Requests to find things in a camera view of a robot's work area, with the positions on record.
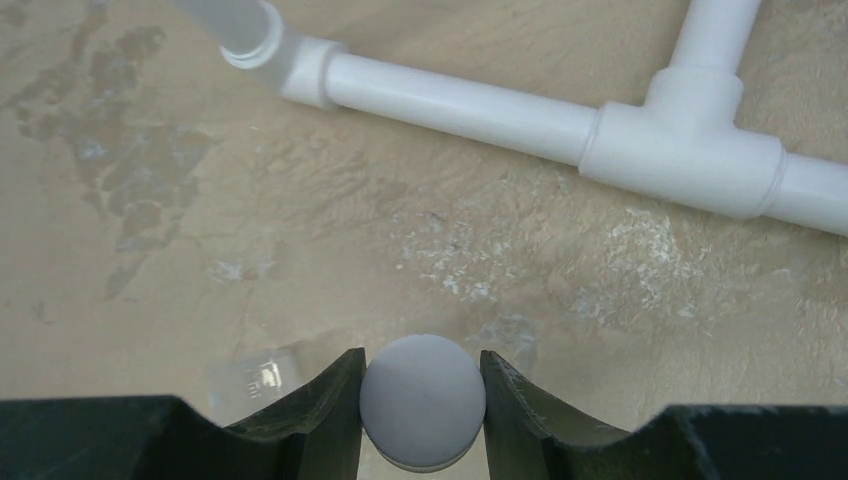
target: pvc pipe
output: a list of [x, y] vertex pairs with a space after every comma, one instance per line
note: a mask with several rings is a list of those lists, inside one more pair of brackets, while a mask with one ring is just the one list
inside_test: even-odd
[[787, 154], [786, 172], [766, 215], [848, 235], [848, 165]]
[[[848, 165], [787, 153], [778, 138], [733, 124], [743, 90], [735, 71], [759, 0], [693, 0], [671, 65], [654, 76], [645, 104], [610, 102], [600, 111], [350, 55], [340, 43], [297, 33], [264, 0], [242, 0], [238, 13], [235, 1], [173, 1], [206, 25], [230, 64], [285, 98], [578, 165], [597, 181], [693, 208], [848, 236]], [[245, 17], [217, 21], [227, 15]]]
[[342, 54], [329, 63], [338, 105], [576, 165], [597, 110]]
[[267, 15], [257, 0], [171, 1], [236, 55], [253, 52], [266, 37]]
[[670, 66], [735, 73], [759, 8], [760, 0], [692, 0]]

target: white ball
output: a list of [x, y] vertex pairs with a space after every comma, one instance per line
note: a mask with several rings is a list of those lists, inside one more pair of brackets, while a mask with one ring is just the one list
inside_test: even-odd
[[471, 448], [486, 413], [480, 369], [456, 343], [412, 335], [386, 346], [365, 371], [362, 425], [396, 466], [433, 472]]

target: white pipe elbow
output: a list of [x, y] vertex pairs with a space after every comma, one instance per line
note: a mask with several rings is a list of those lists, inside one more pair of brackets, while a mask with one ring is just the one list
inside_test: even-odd
[[742, 95], [731, 73], [660, 71], [645, 105], [608, 103], [580, 159], [602, 183], [733, 218], [768, 210], [785, 168], [776, 137], [739, 130]]
[[259, 3], [268, 15], [265, 40], [243, 54], [221, 46], [224, 59], [284, 98], [323, 109], [335, 107], [326, 90], [327, 66], [334, 55], [347, 52], [347, 46], [301, 35], [283, 20], [276, 7], [264, 0]]

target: transparent plastic block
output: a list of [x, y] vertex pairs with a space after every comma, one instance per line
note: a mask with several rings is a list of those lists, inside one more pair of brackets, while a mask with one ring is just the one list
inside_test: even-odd
[[230, 425], [271, 405], [303, 385], [290, 349], [253, 352], [207, 369], [210, 420]]

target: floor stain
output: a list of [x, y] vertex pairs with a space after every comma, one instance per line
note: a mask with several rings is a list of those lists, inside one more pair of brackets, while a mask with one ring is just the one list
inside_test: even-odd
[[19, 133], [38, 142], [59, 138], [73, 151], [82, 200], [103, 219], [119, 218], [115, 251], [123, 264], [106, 281], [106, 298], [121, 293], [151, 251], [179, 231], [198, 193], [192, 171], [212, 140], [187, 125], [135, 125], [126, 118], [144, 62], [165, 41], [158, 26], [126, 31], [88, 51], [108, 21], [105, 2], [89, 4], [68, 57], [42, 69], [0, 105], [11, 110]]
[[0, 18], [15, 28], [26, 25], [27, 14], [24, 7], [30, 0], [17, 0], [0, 8]]
[[47, 302], [44, 300], [33, 305], [30, 311], [32, 312], [32, 316], [36, 322], [43, 323], [45, 325], [53, 325], [54, 322], [47, 320]]

